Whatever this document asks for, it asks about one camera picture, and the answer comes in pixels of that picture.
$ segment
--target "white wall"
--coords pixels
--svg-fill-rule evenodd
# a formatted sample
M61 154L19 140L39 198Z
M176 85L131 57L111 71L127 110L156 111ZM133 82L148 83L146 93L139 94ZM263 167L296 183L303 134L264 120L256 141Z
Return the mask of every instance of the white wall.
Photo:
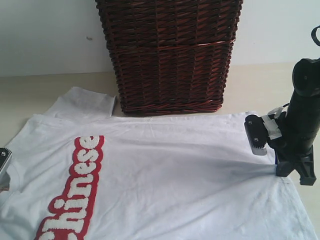
M318 58L318 25L320 0L244 0L232 64ZM0 0L0 76L112 70L94 0Z

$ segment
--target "beige table surface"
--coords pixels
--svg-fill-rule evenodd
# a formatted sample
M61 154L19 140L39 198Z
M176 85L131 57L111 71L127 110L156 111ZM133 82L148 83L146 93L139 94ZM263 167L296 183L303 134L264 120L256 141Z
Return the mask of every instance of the beige table surface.
M265 115L271 109L288 103L293 92L294 64L231 66L223 107L213 114L257 111ZM112 72L0 78L0 146L5 146L33 114L45 112L58 96L73 86L118 95ZM114 115L124 117L119 103ZM314 142L314 152L315 173L320 176L320 168L317 167L320 166L320 136ZM299 175L292 173L290 176L320 236L320 180L314 186L300 186Z

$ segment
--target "wicker basket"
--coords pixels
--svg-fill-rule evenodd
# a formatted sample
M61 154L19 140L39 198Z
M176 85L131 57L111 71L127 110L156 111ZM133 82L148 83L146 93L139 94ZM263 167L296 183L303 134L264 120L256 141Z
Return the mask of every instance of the wicker basket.
M243 0L95 0L125 114L215 112Z

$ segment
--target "white t-shirt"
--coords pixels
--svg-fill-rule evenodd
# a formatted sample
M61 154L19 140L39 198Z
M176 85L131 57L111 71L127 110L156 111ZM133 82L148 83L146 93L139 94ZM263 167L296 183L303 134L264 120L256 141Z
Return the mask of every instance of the white t-shirt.
M1 240L316 240L274 154L252 154L247 113L112 117L72 88L7 146Z

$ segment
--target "red and white lettering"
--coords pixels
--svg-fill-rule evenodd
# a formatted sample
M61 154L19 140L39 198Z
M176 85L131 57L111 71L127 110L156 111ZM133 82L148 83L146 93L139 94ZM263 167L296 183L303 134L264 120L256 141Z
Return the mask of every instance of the red and white lettering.
M74 141L70 176L61 195L48 206L35 240L83 240L93 214L103 159L104 136L78 137Z

